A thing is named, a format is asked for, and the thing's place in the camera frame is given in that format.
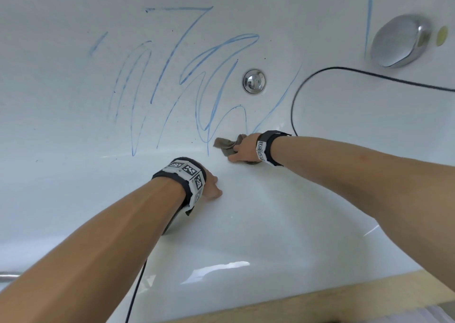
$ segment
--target brown cloth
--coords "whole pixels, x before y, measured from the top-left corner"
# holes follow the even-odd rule
[[[234,151],[234,146],[238,145],[238,144],[241,144],[245,137],[247,137],[245,134],[240,134],[237,137],[237,141],[231,141],[230,139],[227,139],[227,138],[218,137],[217,139],[215,139],[215,142],[213,143],[213,147],[221,149],[221,151],[223,152],[223,154],[225,156],[229,156],[229,155],[232,155],[232,154],[236,153]],[[256,165],[256,164],[260,163],[260,161],[259,162],[256,162],[256,161],[242,161],[242,162],[246,162],[249,165]]]

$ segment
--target yellow oval spot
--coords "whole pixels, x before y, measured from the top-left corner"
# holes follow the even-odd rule
[[[449,29],[447,26],[442,26],[441,29],[439,29],[438,35],[436,37],[436,46],[441,46],[446,42],[448,33]]]

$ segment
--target chrome bar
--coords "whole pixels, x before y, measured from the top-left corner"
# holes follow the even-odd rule
[[[0,283],[13,282],[20,275],[22,275],[21,272],[0,272]]]

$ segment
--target black cable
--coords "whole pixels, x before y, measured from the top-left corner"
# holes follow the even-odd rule
[[[145,270],[146,265],[147,265],[147,260],[145,260],[144,265],[142,266],[142,269],[141,269],[141,273],[139,275],[139,279],[137,280],[136,288],[134,289],[134,292],[133,292],[133,298],[131,298],[130,307],[128,309],[127,319],[125,320],[125,323],[128,323],[128,321],[130,320],[130,315],[131,315],[131,310],[133,309],[134,299],[136,299],[137,290],[139,289],[139,284],[141,283],[142,275],[144,275],[144,270]]]
[[[389,81],[398,82],[398,83],[404,83],[404,84],[408,84],[410,86],[423,87],[423,88],[429,88],[429,89],[434,89],[434,90],[442,90],[442,91],[445,91],[445,92],[455,92],[455,89],[452,89],[452,88],[432,86],[431,84],[424,84],[424,83],[417,83],[417,82],[412,82],[412,81],[401,80],[399,78],[393,78],[393,77],[389,77],[389,76],[384,76],[384,75],[379,75],[379,74],[375,74],[375,73],[370,73],[368,71],[363,71],[363,70],[359,70],[359,69],[353,69],[351,67],[327,67],[325,69],[318,70],[315,73],[312,73],[310,76],[308,76],[302,82],[302,84],[299,86],[299,89],[297,89],[297,91],[295,92],[294,98],[292,99],[292,105],[291,105],[291,126],[292,126],[292,130],[294,130],[294,133],[295,133],[296,136],[299,136],[299,135],[297,134],[297,131],[295,131],[294,120],[293,120],[295,99],[297,98],[297,95],[300,93],[300,90],[302,89],[302,87],[304,86],[304,84],[306,82],[308,82],[310,79],[312,79],[317,74],[322,73],[324,71],[328,71],[328,70],[352,71],[354,73],[361,73],[361,74],[364,74],[364,75],[369,75],[369,76],[374,76],[374,77],[378,77],[378,78],[383,78],[384,80],[389,80]]]

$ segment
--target chrome drain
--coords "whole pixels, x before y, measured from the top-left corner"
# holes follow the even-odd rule
[[[243,76],[243,88],[250,94],[258,94],[265,87],[265,76],[259,70],[250,70]]]

